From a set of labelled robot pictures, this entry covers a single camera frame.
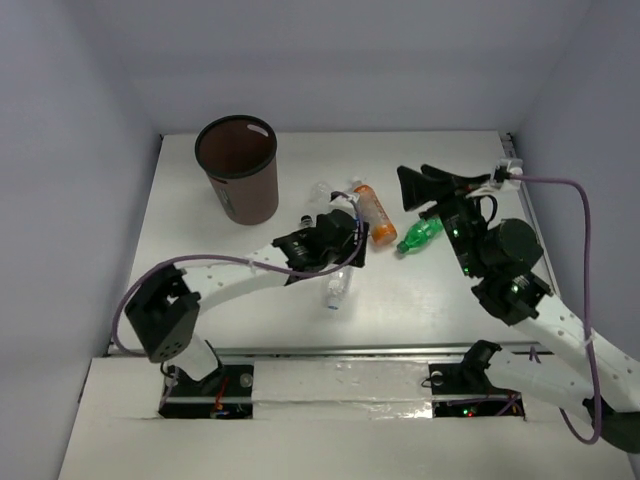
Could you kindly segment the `orange drink bottle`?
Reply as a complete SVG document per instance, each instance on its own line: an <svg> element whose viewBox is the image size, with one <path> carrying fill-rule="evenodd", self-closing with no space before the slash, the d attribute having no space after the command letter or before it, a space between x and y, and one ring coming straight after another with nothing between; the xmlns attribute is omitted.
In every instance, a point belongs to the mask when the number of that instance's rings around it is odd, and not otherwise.
<svg viewBox="0 0 640 480"><path fill-rule="evenodd" d="M351 179L353 192L358 196L358 204L369 232L376 246L387 246L397 238L397 231L386 213L375 190L359 178Z"/></svg>

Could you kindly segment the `green plastic bottle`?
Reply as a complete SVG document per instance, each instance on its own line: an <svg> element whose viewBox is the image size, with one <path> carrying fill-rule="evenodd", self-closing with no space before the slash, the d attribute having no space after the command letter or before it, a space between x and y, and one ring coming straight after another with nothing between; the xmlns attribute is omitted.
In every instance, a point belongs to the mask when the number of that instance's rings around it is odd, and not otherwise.
<svg viewBox="0 0 640 480"><path fill-rule="evenodd" d="M434 240L443 229L438 216L422 218L409 228L404 238L397 244L396 251L400 255L418 251Z"/></svg>

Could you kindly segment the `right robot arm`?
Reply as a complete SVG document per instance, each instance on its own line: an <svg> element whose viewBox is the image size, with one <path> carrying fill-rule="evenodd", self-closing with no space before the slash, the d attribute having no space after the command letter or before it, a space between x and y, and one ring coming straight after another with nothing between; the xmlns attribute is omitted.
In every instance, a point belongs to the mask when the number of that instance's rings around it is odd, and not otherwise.
<svg viewBox="0 0 640 480"><path fill-rule="evenodd" d="M478 198L504 188L517 190L533 177L512 161L490 174L458 176L429 165L397 169L403 207L423 219L438 217L471 291L492 317L519 331L561 359L555 369L517 357L502 346L479 340L464 359L449 367L468 390L511 390L529 394L575 416L593 429L585 444L604 440L631 454L639 451L639 363L578 316L534 274L544 250L534 229L509 218L489 226Z"/></svg>

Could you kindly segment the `clear bottle dark label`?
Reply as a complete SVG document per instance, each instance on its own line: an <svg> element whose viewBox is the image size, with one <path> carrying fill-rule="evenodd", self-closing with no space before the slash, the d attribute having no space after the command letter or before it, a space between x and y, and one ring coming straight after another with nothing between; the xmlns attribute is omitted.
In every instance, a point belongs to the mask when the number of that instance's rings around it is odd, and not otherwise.
<svg viewBox="0 0 640 480"><path fill-rule="evenodd" d="M314 206L329 205L333 198L334 189L326 182L317 182L311 187L309 203Z"/></svg>

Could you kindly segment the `crushed clear plastic bottle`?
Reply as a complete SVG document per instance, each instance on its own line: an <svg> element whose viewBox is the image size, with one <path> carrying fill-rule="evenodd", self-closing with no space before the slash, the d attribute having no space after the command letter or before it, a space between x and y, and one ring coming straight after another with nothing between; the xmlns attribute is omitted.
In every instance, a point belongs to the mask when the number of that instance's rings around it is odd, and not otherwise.
<svg viewBox="0 0 640 480"><path fill-rule="evenodd" d="M347 297L354 274L352 266L333 272L325 280L324 304L330 310L338 310Z"/></svg>

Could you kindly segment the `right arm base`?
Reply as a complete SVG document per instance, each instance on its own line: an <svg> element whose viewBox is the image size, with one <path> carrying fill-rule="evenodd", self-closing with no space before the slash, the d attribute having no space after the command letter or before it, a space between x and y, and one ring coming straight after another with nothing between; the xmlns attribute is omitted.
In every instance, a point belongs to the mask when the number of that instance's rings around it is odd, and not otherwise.
<svg viewBox="0 0 640 480"><path fill-rule="evenodd" d="M420 386L432 394L436 418L526 418L519 392L495 387L485 371L498 344L479 340L458 363L429 365Z"/></svg>

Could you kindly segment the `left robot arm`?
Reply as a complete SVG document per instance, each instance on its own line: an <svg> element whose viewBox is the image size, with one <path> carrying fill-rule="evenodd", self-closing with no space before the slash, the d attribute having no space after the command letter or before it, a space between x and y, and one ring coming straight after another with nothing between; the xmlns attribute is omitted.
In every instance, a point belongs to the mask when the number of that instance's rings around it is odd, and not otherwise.
<svg viewBox="0 0 640 480"><path fill-rule="evenodd" d="M334 209L315 223L271 241L244 257L193 254L165 261L139 279L123 312L147 359L176 386L215 392L224 366L195 332L201 314L254 292L328 276L366 258L368 223Z"/></svg>

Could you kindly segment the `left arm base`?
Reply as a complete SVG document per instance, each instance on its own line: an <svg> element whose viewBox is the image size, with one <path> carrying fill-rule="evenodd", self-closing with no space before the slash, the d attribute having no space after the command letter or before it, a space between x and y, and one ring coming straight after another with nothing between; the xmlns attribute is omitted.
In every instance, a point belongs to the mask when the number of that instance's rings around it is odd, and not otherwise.
<svg viewBox="0 0 640 480"><path fill-rule="evenodd" d="M162 364L164 386L158 413L165 419L246 420L253 417L253 364L225 364L195 382Z"/></svg>

